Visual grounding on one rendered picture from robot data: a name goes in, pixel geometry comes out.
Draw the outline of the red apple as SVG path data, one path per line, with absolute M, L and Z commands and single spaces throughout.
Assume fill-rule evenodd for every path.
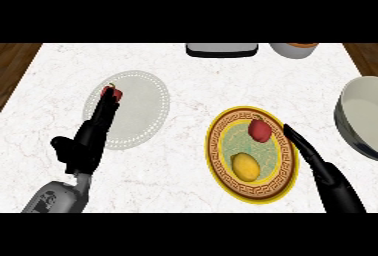
M 268 141 L 271 136 L 271 127 L 264 122 L 261 117 L 251 120 L 248 134 L 258 143 L 265 143 Z

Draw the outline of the grey and black appliance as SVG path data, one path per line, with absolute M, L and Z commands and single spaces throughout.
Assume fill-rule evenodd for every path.
M 251 57 L 258 51 L 257 43 L 187 43 L 186 53 L 200 58 Z

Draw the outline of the white perforated plate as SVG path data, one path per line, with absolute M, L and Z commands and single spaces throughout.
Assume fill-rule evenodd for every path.
M 122 96 L 105 148 L 124 150 L 144 143 L 162 127 L 169 111 L 169 95 L 164 82 L 153 74 L 140 70 L 124 71 L 107 77 L 93 89 L 84 104 L 84 120 L 93 115 L 100 92 L 109 85 L 122 92 Z

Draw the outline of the yellow lemon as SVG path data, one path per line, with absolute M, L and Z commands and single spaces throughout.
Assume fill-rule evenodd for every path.
M 260 176 L 260 165 L 254 157 L 246 153 L 230 156 L 231 170 L 237 178 L 245 182 L 252 182 Z

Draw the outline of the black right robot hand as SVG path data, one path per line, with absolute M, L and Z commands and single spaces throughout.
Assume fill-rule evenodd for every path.
M 325 211 L 364 213 L 366 209 L 357 193 L 336 166 L 322 159 L 314 147 L 288 124 L 283 125 L 283 135 L 294 143 L 310 165 Z

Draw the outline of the small red pepper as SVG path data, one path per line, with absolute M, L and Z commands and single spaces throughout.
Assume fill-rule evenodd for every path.
M 116 89 L 113 83 L 109 83 L 109 84 L 103 87 L 102 92 L 100 92 L 100 97 L 103 96 L 103 94 L 106 93 L 106 90 L 107 90 L 109 88 L 113 89 L 112 96 L 115 97 L 115 102 L 118 103 L 119 100 L 121 100 L 121 97 L 122 97 L 122 92 Z

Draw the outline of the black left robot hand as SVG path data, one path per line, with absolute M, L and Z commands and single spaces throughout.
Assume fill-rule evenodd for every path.
M 97 102 L 91 118 L 84 121 L 72 139 L 56 136 L 51 147 L 57 160 L 66 164 L 65 173 L 91 175 L 102 159 L 106 134 L 112 125 L 119 103 L 109 88 Z

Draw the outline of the yellow patterned plate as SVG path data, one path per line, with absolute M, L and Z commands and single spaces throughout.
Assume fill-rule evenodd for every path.
M 264 110 L 224 110 L 205 137 L 206 164 L 226 192 L 252 204 L 267 204 L 289 192 L 298 174 L 298 150 L 283 124 Z

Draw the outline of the white container with orange contents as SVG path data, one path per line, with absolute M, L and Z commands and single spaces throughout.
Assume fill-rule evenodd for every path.
M 271 43 L 270 47 L 280 56 L 302 59 L 313 53 L 317 43 Z

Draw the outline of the large grey bowl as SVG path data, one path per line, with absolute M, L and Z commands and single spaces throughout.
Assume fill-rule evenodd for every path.
M 378 161 L 378 77 L 353 79 L 341 91 L 333 121 L 350 147 Z

